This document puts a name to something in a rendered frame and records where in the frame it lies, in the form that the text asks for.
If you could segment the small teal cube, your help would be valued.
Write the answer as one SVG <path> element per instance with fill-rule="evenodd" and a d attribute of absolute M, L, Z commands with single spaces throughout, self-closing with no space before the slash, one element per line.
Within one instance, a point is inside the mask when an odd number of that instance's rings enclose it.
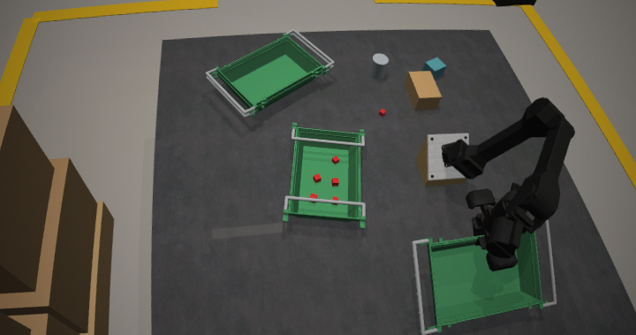
<path fill-rule="evenodd" d="M 422 71 L 431 71 L 435 79 L 440 75 L 443 76 L 445 69 L 446 69 L 445 63 L 440 58 L 435 57 L 425 63 Z"/>

